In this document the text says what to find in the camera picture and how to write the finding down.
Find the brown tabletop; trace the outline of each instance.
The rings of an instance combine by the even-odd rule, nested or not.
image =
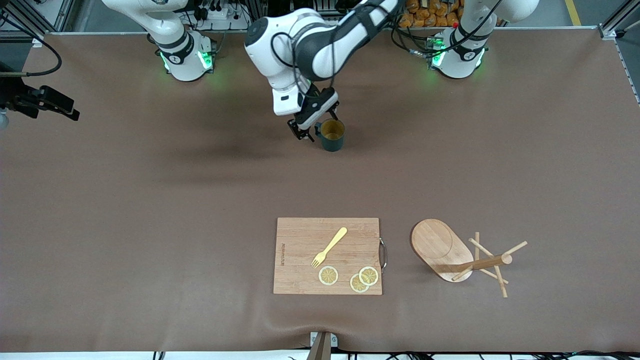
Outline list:
[[[241,35],[194,83],[144,36],[47,39],[62,69],[28,83],[81,119],[0,135],[0,350],[640,350],[640,109],[596,30],[496,31],[459,81],[383,34],[336,80],[336,153],[272,114]],[[384,294],[272,294],[278,217],[380,218]],[[410,247],[426,218],[527,240],[509,298],[438,278]]]

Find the wooden stand base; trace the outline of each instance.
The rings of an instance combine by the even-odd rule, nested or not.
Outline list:
[[[441,278],[450,282],[460,282],[467,280],[473,270],[479,270],[498,280],[502,297],[507,297],[505,285],[509,282],[502,278],[500,265],[511,264],[511,255],[527,245],[527,242],[523,241],[503,254],[493,255],[480,245],[480,233],[476,233],[476,238],[469,241],[476,247],[475,258],[458,235],[440,220],[423,220],[413,228],[411,234],[413,251]],[[481,251],[489,258],[480,259]],[[491,267],[495,274],[486,270]]]
[[[451,228],[440,220],[419,222],[411,235],[413,251],[442,279],[451,282],[467,280],[471,271],[453,279],[474,260],[471,251]]]

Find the wooden cutting board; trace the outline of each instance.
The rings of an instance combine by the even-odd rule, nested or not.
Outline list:
[[[341,228],[347,234],[327,253],[317,268],[311,262]],[[273,277],[275,294],[382,295],[380,222],[377,218],[278,218]],[[338,281],[327,286],[318,273],[324,266],[338,271]],[[365,266],[378,271],[378,282],[363,293],[351,289],[350,280]]]

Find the wooden peg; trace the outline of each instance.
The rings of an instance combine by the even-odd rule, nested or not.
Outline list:
[[[480,243],[480,233],[476,231],[476,242]],[[480,260],[480,249],[476,247],[476,260]]]
[[[502,290],[502,297],[507,298],[507,287],[504,285],[504,279],[502,278],[502,274],[500,273],[500,267],[495,265],[493,267],[495,269],[495,275],[498,277],[498,282],[500,283],[500,290]]]
[[[494,279],[498,280],[498,276],[495,275],[494,273],[490,272],[489,270],[486,269],[479,269],[481,272],[489,275],[490,277],[493,277]],[[502,281],[504,281],[505,284],[509,284],[509,282],[505,279],[502,279]]]
[[[484,246],[480,245],[477,241],[475,241],[473,239],[469,239],[469,241],[471,241],[471,243],[474,244],[475,247],[479,248],[480,250],[482,250],[482,252],[487,254],[487,256],[489,256],[491,258],[493,257],[493,254],[491,252],[489,252],[489,250],[485,249]]]
[[[459,268],[466,269],[467,267],[471,266],[472,267],[471,270],[480,270],[480,269],[490,268],[491,266],[495,266],[495,265],[511,264],[512,261],[513,261],[513,258],[511,257],[511,255],[501,254],[494,258],[473,260],[469,263],[461,264]]]
[[[509,249],[508,251],[505,252],[505,254],[513,254],[514,252],[522,249],[523,247],[525,247],[525,245],[527,245],[528,243],[526,241],[523,241],[521,243],[519,243],[518,245],[512,247],[511,249]]]
[[[453,277],[453,281],[457,281],[459,278],[463,277],[464,275],[466,275],[468,272],[470,272],[471,270],[473,270],[473,266],[470,266],[464,270],[462,270],[462,272],[456,276]]]

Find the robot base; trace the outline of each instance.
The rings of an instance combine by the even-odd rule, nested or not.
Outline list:
[[[442,40],[441,49],[449,47],[451,42],[451,33],[453,29],[446,29],[445,31],[435,35],[435,38]],[[484,49],[471,61],[465,61],[460,58],[460,55],[453,50],[449,50],[446,53],[442,53],[439,57],[435,57],[431,61],[431,68],[440,71],[444,76],[452,79],[463,79],[471,75],[474,70],[480,66]]]
[[[213,73],[216,59],[216,42],[196,31],[189,31],[193,36],[194,46],[183,63],[174,64],[164,58],[164,67],[167,74],[173,75],[180,81],[194,81],[200,79],[205,73]]]

